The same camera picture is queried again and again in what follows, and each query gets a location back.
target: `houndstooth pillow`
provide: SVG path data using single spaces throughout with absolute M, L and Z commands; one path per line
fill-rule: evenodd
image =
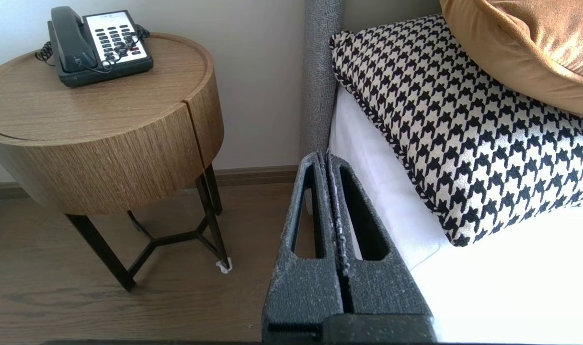
M 441 15 L 344 31 L 330 46 L 337 79 L 453 245 L 583 205 L 583 119 L 494 80 Z

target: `white wall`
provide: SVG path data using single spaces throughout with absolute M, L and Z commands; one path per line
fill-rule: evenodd
M 208 49 L 226 128 L 215 169 L 298 163 L 303 0 L 0 0 L 0 65 L 41 48 L 51 7 L 65 5 L 79 15 L 128 9 L 145 28 Z M 438 0 L 347 0 L 344 28 L 439 11 Z

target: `telephone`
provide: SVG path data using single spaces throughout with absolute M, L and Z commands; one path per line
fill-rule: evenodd
M 68 87 L 129 76 L 153 68 L 153 57 L 142 39 L 149 32 L 134 24 L 127 11 L 80 17 L 69 7 L 51 9 L 51 41 L 35 57 L 57 68 Z M 48 60 L 53 58 L 54 65 Z

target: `power cord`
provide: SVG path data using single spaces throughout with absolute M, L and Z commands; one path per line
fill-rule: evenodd
M 85 66 L 85 65 L 83 65 L 83 63 L 81 61 L 79 61 L 79 66 L 87 68 L 88 70 L 91 70 L 92 72 L 97 72 L 100 74 L 110 73 L 116 67 L 116 63 L 121 59 L 121 57 L 122 57 L 121 55 L 127 54 L 132 48 L 134 48 L 136 46 L 136 43 L 138 43 L 140 41 L 140 39 L 147 38 L 150 36 L 151 36 L 151 33 L 147 29 L 143 28 L 141 25 L 136 24 L 136 31 L 131 33 L 131 37 L 132 37 L 131 43 L 127 44 L 125 42 L 121 42 L 121 43 L 123 43 L 122 45 L 116 46 L 113 49 L 113 51 L 116 53 L 116 57 L 114 57 L 113 55 L 106 56 L 106 59 L 104 61 L 102 61 L 103 70 L 99 70 L 99 69 L 91 68 L 89 66 Z M 39 52 L 35 52 L 34 56 L 36 59 L 46 63 L 47 65 L 54 66 L 54 65 L 51 65 L 50 63 L 48 63 L 48 61 L 47 61 L 48 59 L 50 59 L 53 56 L 53 48 L 51 47 L 50 41 L 44 43 L 44 46 L 42 47 L 42 49 L 40 49 Z

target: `wooden floor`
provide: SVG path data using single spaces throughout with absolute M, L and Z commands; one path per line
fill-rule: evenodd
M 198 241 L 168 245 L 147 260 L 131 293 L 65 216 L 30 199 L 0 201 L 0 345 L 54 339 L 259 341 L 292 188 L 220 188 L 219 227 L 234 269 L 222 274 Z M 203 217 L 194 190 L 134 213 L 154 236 L 193 230 Z M 308 217 L 302 216 L 300 244 L 311 241 Z M 126 266 L 147 244 L 125 214 L 92 220 Z

